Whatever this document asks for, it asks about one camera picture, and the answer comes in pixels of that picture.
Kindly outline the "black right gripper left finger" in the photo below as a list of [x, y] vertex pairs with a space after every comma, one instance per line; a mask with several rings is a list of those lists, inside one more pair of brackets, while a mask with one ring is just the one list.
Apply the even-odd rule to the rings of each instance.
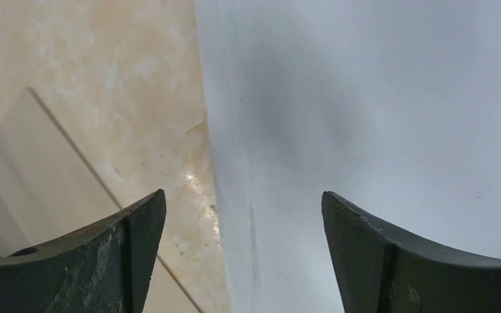
[[158, 190], [119, 212], [0, 257], [0, 312], [141, 312], [166, 218]]

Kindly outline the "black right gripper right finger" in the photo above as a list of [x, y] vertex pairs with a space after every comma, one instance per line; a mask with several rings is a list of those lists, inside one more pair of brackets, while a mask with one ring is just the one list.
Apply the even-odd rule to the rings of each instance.
[[322, 216], [346, 312], [501, 312], [501, 259], [436, 243], [322, 195]]

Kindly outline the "white paper sheet stack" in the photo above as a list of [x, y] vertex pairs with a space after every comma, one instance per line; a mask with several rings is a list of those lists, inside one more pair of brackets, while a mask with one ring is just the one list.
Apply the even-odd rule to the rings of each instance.
[[233, 312], [343, 312], [320, 198], [501, 258], [501, 1], [197, 1]]

